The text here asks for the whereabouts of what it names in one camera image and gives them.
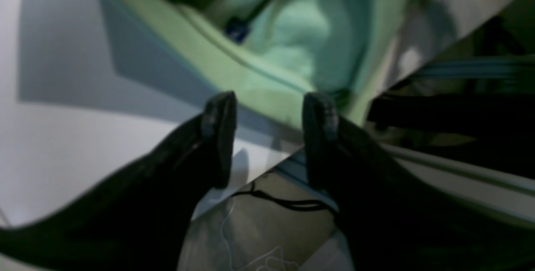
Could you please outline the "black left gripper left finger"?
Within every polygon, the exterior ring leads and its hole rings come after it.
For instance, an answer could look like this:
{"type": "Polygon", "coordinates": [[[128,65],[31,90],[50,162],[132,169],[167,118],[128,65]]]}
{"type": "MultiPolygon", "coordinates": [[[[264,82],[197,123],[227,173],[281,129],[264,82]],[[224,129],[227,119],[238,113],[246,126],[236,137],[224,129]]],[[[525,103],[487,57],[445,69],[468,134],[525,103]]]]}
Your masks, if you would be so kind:
{"type": "Polygon", "coordinates": [[[222,92],[152,151],[59,212],[1,230],[1,253],[53,271],[175,271],[193,212],[229,185],[237,99],[222,92]]]}

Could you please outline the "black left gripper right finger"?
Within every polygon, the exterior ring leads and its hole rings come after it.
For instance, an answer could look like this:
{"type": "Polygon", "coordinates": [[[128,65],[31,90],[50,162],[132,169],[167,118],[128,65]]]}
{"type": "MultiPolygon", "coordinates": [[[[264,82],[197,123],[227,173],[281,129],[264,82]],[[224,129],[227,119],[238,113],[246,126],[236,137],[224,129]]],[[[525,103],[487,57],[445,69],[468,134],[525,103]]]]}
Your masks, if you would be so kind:
{"type": "Polygon", "coordinates": [[[527,271],[534,230],[476,211],[424,183],[321,93],[304,96],[307,178],[338,205],[357,271],[527,271]]]}

